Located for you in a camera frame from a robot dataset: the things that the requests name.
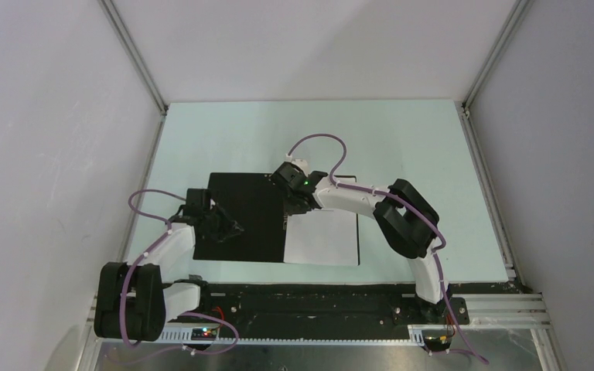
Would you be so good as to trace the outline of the beige black file folder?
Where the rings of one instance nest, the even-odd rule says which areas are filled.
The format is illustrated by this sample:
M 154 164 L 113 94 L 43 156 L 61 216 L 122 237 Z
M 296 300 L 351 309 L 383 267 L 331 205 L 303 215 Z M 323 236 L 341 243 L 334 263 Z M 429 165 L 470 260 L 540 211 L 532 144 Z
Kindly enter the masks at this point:
M 213 173 L 208 188 L 244 232 L 223 243 L 197 240 L 194 259 L 287 264 L 283 260 L 289 216 L 268 175 Z

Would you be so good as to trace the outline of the white paper stack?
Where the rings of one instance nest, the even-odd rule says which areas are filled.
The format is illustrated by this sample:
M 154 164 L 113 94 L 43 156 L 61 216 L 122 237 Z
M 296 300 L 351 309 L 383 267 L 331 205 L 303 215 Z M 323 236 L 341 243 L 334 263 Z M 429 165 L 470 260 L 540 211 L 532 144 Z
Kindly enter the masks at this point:
M 287 264 L 356 267 L 360 264 L 357 215 L 339 209 L 315 209 L 287 218 Z

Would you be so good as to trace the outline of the printed white paper sheet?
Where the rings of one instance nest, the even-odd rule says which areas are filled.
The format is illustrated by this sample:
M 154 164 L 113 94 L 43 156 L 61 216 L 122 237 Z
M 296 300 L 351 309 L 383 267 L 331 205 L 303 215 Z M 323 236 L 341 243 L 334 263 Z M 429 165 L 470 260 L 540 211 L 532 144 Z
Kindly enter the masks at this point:
M 327 180 L 332 186 L 340 188 L 342 184 L 355 184 L 357 178 L 355 176 L 328 176 Z

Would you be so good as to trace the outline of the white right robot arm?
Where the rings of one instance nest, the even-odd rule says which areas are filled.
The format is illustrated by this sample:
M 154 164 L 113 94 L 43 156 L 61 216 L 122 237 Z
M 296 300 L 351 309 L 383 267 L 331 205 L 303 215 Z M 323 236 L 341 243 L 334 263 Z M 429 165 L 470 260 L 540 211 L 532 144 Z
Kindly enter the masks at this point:
M 404 179 L 387 187 L 344 182 L 326 172 L 307 172 L 297 161 L 282 163 L 269 180 L 281 190 L 289 215 L 338 209 L 373 219 L 389 247 L 408 260 L 415 279 L 420 316 L 438 323 L 450 312 L 448 281 L 435 256 L 446 246 L 439 215 Z

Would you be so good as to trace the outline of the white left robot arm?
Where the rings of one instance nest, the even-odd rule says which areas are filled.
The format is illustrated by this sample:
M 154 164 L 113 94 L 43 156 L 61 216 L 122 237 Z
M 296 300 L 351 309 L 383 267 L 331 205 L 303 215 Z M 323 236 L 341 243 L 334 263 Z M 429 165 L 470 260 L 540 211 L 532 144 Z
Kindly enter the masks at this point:
M 204 322 L 221 311 L 213 306 L 208 283 L 198 275 L 181 278 L 174 267 L 196 243 L 223 243 L 240 236 L 238 221 L 207 189 L 188 189 L 169 217 L 155 216 L 165 229 L 137 257 L 101 268 L 94 313 L 95 335 L 135 347 L 159 339 L 166 323 L 183 316 Z

